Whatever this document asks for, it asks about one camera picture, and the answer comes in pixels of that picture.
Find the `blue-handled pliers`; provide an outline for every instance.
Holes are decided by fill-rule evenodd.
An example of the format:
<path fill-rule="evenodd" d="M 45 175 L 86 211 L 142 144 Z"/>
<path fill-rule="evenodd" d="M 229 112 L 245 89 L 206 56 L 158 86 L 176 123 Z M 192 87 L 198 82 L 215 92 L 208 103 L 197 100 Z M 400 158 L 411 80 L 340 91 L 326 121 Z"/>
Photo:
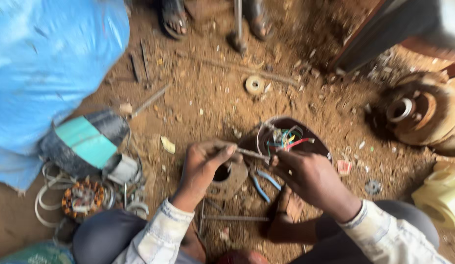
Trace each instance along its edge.
<path fill-rule="evenodd" d="M 273 186 L 275 186 L 275 188 L 277 188 L 278 190 L 282 190 L 282 187 L 281 185 L 279 185 L 276 180 L 274 180 L 270 175 L 268 175 L 267 173 L 257 169 L 257 174 L 262 177 L 262 178 L 265 178 L 267 179 L 269 182 L 271 182 L 273 184 Z M 262 187 L 260 187 L 260 184 L 259 184 L 259 180 L 257 179 L 257 177 L 255 176 L 255 170 L 253 167 L 250 168 L 250 177 L 252 178 L 253 182 L 254 182 L 254 186 L 255 186 L 255 189 L 257 189 L 257 191 L 259 192 L 260 196 L 263 197 L 263 199 L 265 199 L 266 202 L 270 202 L 270 198 L 265 194 L 265 192 L 262 190 Z"/>

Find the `sleeve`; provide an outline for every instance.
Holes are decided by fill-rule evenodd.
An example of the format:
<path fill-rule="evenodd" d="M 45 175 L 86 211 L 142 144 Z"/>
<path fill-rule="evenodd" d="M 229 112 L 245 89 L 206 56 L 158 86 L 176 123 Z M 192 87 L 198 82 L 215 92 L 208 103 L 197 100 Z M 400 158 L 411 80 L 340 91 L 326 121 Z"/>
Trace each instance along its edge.
<path fill-rule="evenodd" d="M 194 215 L 174 207 L 166 199 L 113 264 L 173 264 Z"/>
<path fill-rule="evenodd" d="M 374 264 L 450 264 L 420 230 L 371 201 L 363 200 L 360 213 L 339 225 Z"/>

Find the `person's left hand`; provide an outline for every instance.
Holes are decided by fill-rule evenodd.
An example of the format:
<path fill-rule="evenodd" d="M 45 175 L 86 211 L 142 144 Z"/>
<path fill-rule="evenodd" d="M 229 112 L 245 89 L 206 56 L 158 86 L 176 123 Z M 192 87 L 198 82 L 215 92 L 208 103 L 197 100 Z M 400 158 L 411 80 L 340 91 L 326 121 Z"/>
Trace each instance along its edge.
<path fill-rule="evenodd" d="M 236 153 L 236 148 L 236 144 L 225 141 L 205 141 L 189 146 L 182 179 L 171 204 L 185 212 L 193 212 L 205 196 L 219 166 L 242 161 L 242 155 Z"/>

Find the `blue tarp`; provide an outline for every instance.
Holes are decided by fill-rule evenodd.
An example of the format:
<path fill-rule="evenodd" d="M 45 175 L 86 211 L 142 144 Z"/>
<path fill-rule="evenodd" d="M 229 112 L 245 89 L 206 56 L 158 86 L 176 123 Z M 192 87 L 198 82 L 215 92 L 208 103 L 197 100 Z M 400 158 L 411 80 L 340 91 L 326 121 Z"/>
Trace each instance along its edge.
<path fill-rule="evenodd" d="M 0 0 L 0 181 L 25 191 L 37 142 L 95 92 L 128 45 L 123 0 Z"/>

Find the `dirt ground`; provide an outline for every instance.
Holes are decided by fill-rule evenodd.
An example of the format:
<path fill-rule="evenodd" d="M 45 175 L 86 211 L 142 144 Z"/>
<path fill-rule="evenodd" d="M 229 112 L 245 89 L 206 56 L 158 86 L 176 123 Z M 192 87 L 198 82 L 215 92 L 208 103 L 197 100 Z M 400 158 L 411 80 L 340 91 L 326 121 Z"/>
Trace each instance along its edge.
<path fill-rule="evenodd" d="M 344 40 L 377 2 L 269 0 L 267 7 L 276 33 L 273 39 L 259 42 L 246 31 L 248 51 L 244 56 L 235 53 L 225 41 L 234 22 L 229 12 L 204 21 L 191 21 L 188 39 L 177 42 L 161 33 L 157 14 L 150 5 L 134 3 L 126 53 L 109 71 L 97 92 L 82 105 L 115 106 L 129 102 L 136 108 L 164 84 L 172 83 L 163 99 L 130 122 L 145 174 L 150 177 L 146 190 L 152 211 L 174 193 L 189 143 L 209 139 L 238 141 L 234 129 L 245 135 L 260 120 L 279 115 L 293 117 L 309 126 L 327 144 L 335 161 L 354 161 L 350 175 L 342 181 L 358 196 L 373 201 L 411 201 L 410 194 L 421 186 L 435 161 L 441 157 L 427 147 L 408 147 L 395 141 L 385 132 L 384 124 L 374 122 L 373 115 L 366 114 L 365 105 L 378 104 L 381 93 L 399 76 L 410 73 L 410 69 L 439 70 L 449 63 L 395 46 L 386 52 L 390 60 L 385 67 L 392 69 L 391 74 L 378 72 L 372 79 L 373 76 L 368 75 L 372 67 L 367 65 L 356 74 L 330 83 L 325 72 Z M 134 78 L 129 54 L 134 52 L 138 58 L 142 56 L 141 40 L 147 43 L 150 80 L 145 80 L 139 59 L 143 82 L 138 84 L 127 80 Z M 177 56 L 176 52 L 192 59 Z M 248 74 L 216 68 L 193 58 L 271 69 L 274 74 L 301 78 L 305 87 L 297 92 L 298 87 L 266 80 L 267 84 L 271 83 L 266 97 L 254 98 L 243 87 Z M 294 69 L 298 60 L 310 63 L 321 74 L 314 76 L 309 71 Z M 382 61 L 378 59 L 373 63 L 382 64 Z M 154 144 L 154 138 L 159 135 L 176 144 L 175 154 Z M 362 141 L 365 146 L 359 149 Z M 364 186 L 369 179 L 382 183 L 380 194 L 370 196 L 365 192 Z M 33 198 L 42 183 L 39 176 L 25 197 L 17 197 L 14 191 L 0 184 L 0 256 L 52 235 L 53 231 L 41 226 L 33 212 Z M 263 181 L 260 184 L 270 197 L 277 196 L 278 191 L 271 184 Z M 274 202 L 267 204 L 262 200 L 250 180 L 243 186 L 232 200 L 227 201 L 225 214 L 265 216 L 275 209 Z M 59 194 L 54 194 L 49 199 L 58 197 Z M 248 200 L 255 201 L 254 205 L 247 205 Z M 205 213 L 219 212 L 207 205 Z M 319 215 L 320 211 L 307 207 L 302 219 Z M 220 231 L 225 227 L 230 230 L 228 242 L 220 239 Z M 207 243 L 211 260 L 231 248 L 240 247 L 262 252 L 272 264 L 287 263 L 302 253 L 302 245 L 275 245 L 266 241 L 263 231 L 264 226 L 257 223 L 207 221 L 202 234 L 211 242 Z M 441 254 L 455 263 L 455 233 L 438 231 Z"/>

